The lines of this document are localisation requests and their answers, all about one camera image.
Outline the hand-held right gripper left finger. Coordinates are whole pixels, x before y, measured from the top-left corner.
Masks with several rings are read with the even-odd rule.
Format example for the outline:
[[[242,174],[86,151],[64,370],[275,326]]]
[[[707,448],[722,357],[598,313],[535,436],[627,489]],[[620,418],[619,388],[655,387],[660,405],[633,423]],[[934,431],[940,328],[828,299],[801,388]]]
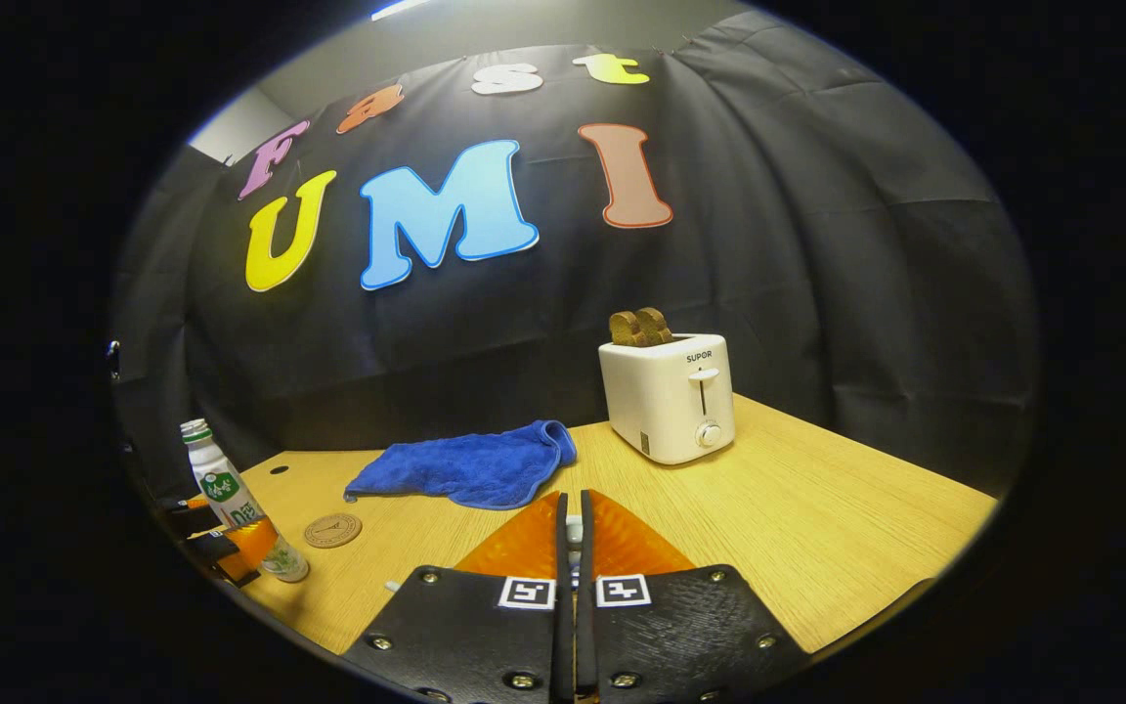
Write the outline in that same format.
[[[549,492],[497,531],[527,540],[509,555],[539,558],[537,574],[418,565],[352,638],[345,661],[443,703],[572,703],[568,506],[568,494]]]

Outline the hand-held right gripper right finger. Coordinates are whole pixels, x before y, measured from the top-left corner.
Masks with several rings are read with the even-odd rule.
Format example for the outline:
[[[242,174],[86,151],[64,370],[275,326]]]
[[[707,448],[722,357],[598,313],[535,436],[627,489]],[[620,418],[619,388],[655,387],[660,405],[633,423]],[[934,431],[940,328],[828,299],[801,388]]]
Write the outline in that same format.
[[[692,565],[593,490],[581,516],[578,698],[747,703],[807,667],[736,567]]]

